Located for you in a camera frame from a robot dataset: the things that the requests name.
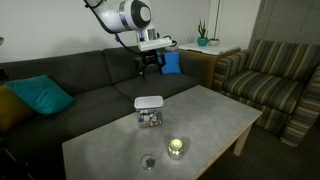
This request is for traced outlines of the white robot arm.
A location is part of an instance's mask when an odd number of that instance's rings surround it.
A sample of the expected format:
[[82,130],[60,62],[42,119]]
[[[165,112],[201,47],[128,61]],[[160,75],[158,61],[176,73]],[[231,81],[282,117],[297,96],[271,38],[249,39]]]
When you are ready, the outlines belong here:
[[[139,55],[135,59],[136,69],[142,77],[145,77],[145,68],[149,65],[157,64],[156,50],[143,50],[143,43],[157,40],[159,35],[156,33],[152,23],[152,13],[148,0],[123,0],[120,3],[108,4],[107,0],[83,0],[85,7],[89,8],[97,18],[102,28],[115,35],[115,39],[126,50]],[[125,31],[135,31],[139,52],[128,48],[120,39],[119,33]]]

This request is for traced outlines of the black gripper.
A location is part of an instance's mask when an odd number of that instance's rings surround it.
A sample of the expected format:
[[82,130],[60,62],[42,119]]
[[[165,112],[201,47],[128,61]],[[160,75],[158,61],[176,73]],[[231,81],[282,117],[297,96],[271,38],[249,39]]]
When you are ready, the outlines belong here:
[[139,69],[139,74],[145,79],[145,67],[154,64],[157,73],[160,73],[158,64],[158,55],[155,50],[144,51],[138,54],[135,58],[136,66]]

